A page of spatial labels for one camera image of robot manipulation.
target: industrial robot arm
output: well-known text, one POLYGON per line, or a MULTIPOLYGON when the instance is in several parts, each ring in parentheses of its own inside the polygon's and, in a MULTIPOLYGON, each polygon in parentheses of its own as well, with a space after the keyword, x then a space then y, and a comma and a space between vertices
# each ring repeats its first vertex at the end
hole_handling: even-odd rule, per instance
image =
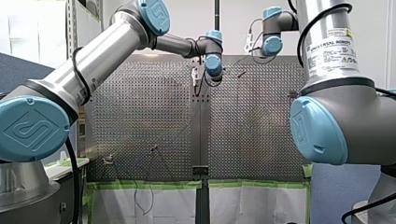
POLYGON ((134 0, 112 17, 112 24, 61 67, 41 80, 28 80, 0 102, 0 160, 38 161, 64 143, 78 107, 135 50, 152 48, 185 58, 205 56, 212 81, 222 76, 221 33, 197 40, 167 35, 170 20, 162 0, 134 0))
POLYGON ((389 97, 394 94, 377 94, 375 83, 361 74, 347 15, 350 4, 296 3, 298 26, 289 29, 292 13, 280 7, 264 10, 262 43, 262 54, 274 56, 283 46, 281 32, 298 27, 301 33, 297 55, 307 82, 290 110, 294 143, 313 162, 382 165, 369 205, 342 219, 346 223, 347 216, 372 208, 364 224, 396 223, 396 101, 389 97))

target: black cable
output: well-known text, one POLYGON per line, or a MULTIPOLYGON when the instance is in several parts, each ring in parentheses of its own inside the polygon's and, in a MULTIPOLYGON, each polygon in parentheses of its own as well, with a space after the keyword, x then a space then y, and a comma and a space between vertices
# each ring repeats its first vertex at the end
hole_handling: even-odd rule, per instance
POLYGON ((395 92, 386 91, 386 90, 379 89, 379 88, 375 88, 375 90, 378 91, 378 92, 384 93, 384 94, 386 94, 388 96, 396 97, 396 93, 395 92))
POLYGON ((373 203, 369 203, 367 205, 364 205, 363 207, 360 207, 360 208, 357 208, 357 209, 353 209, 353 210, 343 214, 343 216, 341 217, 341 220, 343 221, 344 224, 347 224, 347 217, 353 216, 355 214, 358 214, 360 212, 369 210, 369 209, 374 208, 374 207, 378 207, 379 205, 391 202, 391 201, 393 201, 395 199, 396 199, 396 193, 390 194, 388 197, 385 197, 385 198, 380 199, 380 200, 378 200, 376 202, 373 202, 373 203))
POLYGON ((78 224, 79 217, 79 205, 80 205, 80 197, 79 197, 79 171, 76 154, 74 152, 72 143, 70 142, 70 138, 66 139, 66 149, 69 153, 70 162, 72 163, 72 172, 73 172, 73 185, 74 185, 74 211, 73 211, 73 224, 78 224))
POLYGON ((199 90, 198 90, 198 92, 197 92, 197 86, 194 86, 194 94, 195 94, 196 97, 198 97, 199 94, 201 93, 202 84, 204 84, 204 78, 203 78, 203 77, 201 78, 201 83, 199 84, 199 90))
POLYGON ((258 18, 258 19, 256 19, 256 20, 254 20, 254 21, 249 25, 249 28, 248 28, 248 33, 249 33, 249 34, 252 34, 252 33, 253 33, 253 25, 254 25, 254 23, 256 23, 256 22, 258 22, 258 21, 262 21, 262 18, 258 18))
POLYGON ((9 94, 9 92, 0 92, 0 100, 6 97, 9 94))
POLYGON ((297 14, 297 9, 294 7, 294 4, 291 2, 291 0, 288 0, 289 7, 291 11, 293 11, 295 14, 297 14))
POLYGON ((204 77, 203 77, 203 79, 205 80, 206 85, 209 86, 209 87, 211 87, 211 88, 215 88, 215 87, 219 86, 219 85, 221 84, 221 82, 222 82, 222 78, 221 78, 221 80, 220 80, 216 85, 212 85, 212 84, 207 80, 207 78, 206 78, 206 71, 204 71, 204 77))
POLYGON ((81 81, 82 85, 84 85, 84 89, 87 92, 87 96, 84 99, 84 102, 82 103, 83 105, 87 104, 88 101, 91 98, 91 90, 90 90, 90 86, 88 85, 87 81, 85 80, 84 76, 81 74, 81 72, 78 70, 77 67, 77 62, 76 62, 76 56, 77 53, 81 50, 82 48, 76 48, 73 51, 73 56, 72 56, 72 63, 73 63, 73 70, 75 72, 75 74, 78 76, 79 80, 81 81))
POLYGON ((311 30, 311 28, 321 19, 323 19, 326 15, 328 15, 329 13, 335 11, 338 8, 342 8, 342 7, 346 7, 347 8, 347 13, 352 11, 353 6, 348 4, 348 3, 342 3, 342 4, 338 4, 336 6, 333 7, 329 7, 323 11, 321 11, 311 22, 309 22, 304 30, 301 32, 300 38, 298 40, 298 44, 297 44, 297 58, 298 61, 301 65, 301 67, 304 67, 304 63, 303 63, 303 57, 302 57, 302 47, 303 47, 303 43, 305 41, 306 36, 308 35, 309 31, 311 30))

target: vertical pole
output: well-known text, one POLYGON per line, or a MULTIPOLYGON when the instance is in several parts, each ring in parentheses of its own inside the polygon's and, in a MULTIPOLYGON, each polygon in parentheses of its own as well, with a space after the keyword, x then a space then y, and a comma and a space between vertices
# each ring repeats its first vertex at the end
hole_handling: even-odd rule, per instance
POLYGON ((215 0, 215 30, 220 30, 220 0, 215 0))

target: perforated metal panel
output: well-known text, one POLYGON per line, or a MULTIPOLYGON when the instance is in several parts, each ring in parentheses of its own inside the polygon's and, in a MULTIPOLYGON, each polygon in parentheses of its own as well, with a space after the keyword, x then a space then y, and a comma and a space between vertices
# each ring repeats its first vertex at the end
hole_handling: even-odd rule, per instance
POLYGON ((304 85, 303 69, 293 57, 224 60, 221 85, 198 104, 189 60, 140 55, 124 63, 88 106, 89 180, 190 180, 199 161, 210 178, 301 181, 306 161, 291 139, 288 94, 304 85), (114 164, 105 165, 111 154, 114 164))
POLYGON ((229 73, 212 90, 210 177, 301 180, 306 161, 292 142, 288 94, 304 85, 303 69, 293 57, 234 64, 240 59, 226 57, 229 73))
POLYGON ((90 181, 191 179, 189 64, 133 56, 95 92, 87 111, 90 181), (106 165, 110 154, 114 162, 106 165))

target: green strip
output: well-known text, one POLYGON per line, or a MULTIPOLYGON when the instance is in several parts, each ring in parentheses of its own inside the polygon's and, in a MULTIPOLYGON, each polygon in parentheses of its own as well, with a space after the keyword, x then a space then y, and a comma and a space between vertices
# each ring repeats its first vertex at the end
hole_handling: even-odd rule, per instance
POLYGON ((277 189, 308 189, 309 182, 277 182, 262 180, 209 180, 212 189, 227 189, 240 187, 260 187, 277 189))
POLYGON ((94 189, 93 189, 93 188, 90 188, 90 184, 87 184, 88 224, 92 224, 93 193, 94 193, 94 189))
POLYGON ((101 189, 200 189, 201 181, 191 182, 148 182, 148 181, 131 181, 117 180, 115 182, 98 182, 89 183, 88 188, 93 190, 101 189))
POLYGON ((304 177, 305 178, 311 178, 312 177, 313 167, 314 167, 313 164, 303 165, 303 172, 304 172, 304 177))
MULTIPOLYGON (((84 161, 89 161, 89 159, 87 159, 87 158, 79 158, 79 159, 77 159, 77 164, 82 164, 84 161)), ((58 162, 57 161, 53 161, 53 162, 50 162, 50 163, 48 163, 48 164, 46 164, 44 166, 45 167, 49 167, 49 166, 56 165, 56 164, 58 164, 58 162)), ((59 165, 60 166, 71 167, 72 163, 71 163, 71 161, 69 159, 67 159, 66 161, 62 162, 62 164, 59 164, 59 165)))
POLYGON ((311 223, 311 185, 306 189, 306 209, 305 209, 306 224, 311 223))

